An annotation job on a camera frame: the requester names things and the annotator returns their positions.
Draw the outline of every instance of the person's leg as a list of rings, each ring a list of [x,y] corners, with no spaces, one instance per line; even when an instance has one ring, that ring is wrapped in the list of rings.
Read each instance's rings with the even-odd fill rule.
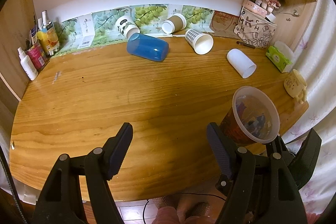
[[[169,196],[154,198],[153,201],[158,211],[152,224],[180,224],[177,206]]]
[[[209,217],[209,213],[209,203],[197,203],[195,207],[186,214],[184,224],[213,224],[214,220]]]

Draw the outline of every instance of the black cable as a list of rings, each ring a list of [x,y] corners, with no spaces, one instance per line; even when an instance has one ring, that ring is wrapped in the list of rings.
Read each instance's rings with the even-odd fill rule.
[[[17,209],[18,209],[18,211],[21,215],[22,221],[23,221],[24,224],[29,224],[28,220],[26,219],[26,217],[23,213],[23,207],[22,207],[22,204],[20,202],[19,195],[17,194],[17,190],[15,188],[13,177],[12,177],[11,171],[9,170],[9,166],[8,166],[5,154],[2,151],[1,145],[0,145],[0,162],[1,162],[2,168],[4,170],[4,173],[5,173],[10,191],[12,193],[13,199],[15,201],[15,205],[16,205],[16,207],[17,207]]]
[[[218,196],[218,195],[211,195],[211,194],[196,194],[196,193],[176,193],[176,194],[208,195],[208,196],[215,196],[216,198],[220,198],[220,199],[226,201],[226,199],[222,198],[221,196]],[[146,224],[146,221],[145,221],[145,209],[146,209],[146,206],[147,206],[148,202],[149,202],[149,200],[147,200],[147,203],[145,204],[145,207],[143,208],[143,211],[142,211],[142,220],[143,220],[143,224]]]
[[[147,203],[145,204],[145,207],[143,208],[143,211],[142,211],[142,220],[143,220],[143,224],[146,224],[146,221],[145,221],[145,209],[146,209],[146,206],[149,202],[149,199],[147,200]]]

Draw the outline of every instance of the yellow mug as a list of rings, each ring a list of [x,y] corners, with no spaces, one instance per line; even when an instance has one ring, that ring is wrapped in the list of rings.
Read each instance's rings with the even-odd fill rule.
[[[285,79],[283,86],[287,93],[295,98],[300,104],[307,101],[307,83],[302,75],[295,69]]]

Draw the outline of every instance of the white bottle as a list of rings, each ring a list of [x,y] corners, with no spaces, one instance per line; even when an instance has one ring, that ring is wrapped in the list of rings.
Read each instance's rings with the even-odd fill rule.
[[[26,74],[28,75],[30,80],[34,80],[37,75],[39,74],[34,67],[32,61],[30,60],[29,56],[22,50],[22,48],[18,48],[17,51],[19,52],[20,63],[22,68],[25,70]]]

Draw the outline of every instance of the translucent plastic container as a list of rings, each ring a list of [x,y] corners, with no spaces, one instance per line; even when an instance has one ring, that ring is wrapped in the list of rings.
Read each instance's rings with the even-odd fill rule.
[[[169,45],[162,39],[142,33],[134,33],[127,42],[127,52],[152,61],[163,61],[168,54]]]
[[[252,86],[242,86],[235,92],[232,107],[220,128],[237,144],[266,144],[278,135],[280,119],[275,105],[265,93]]]

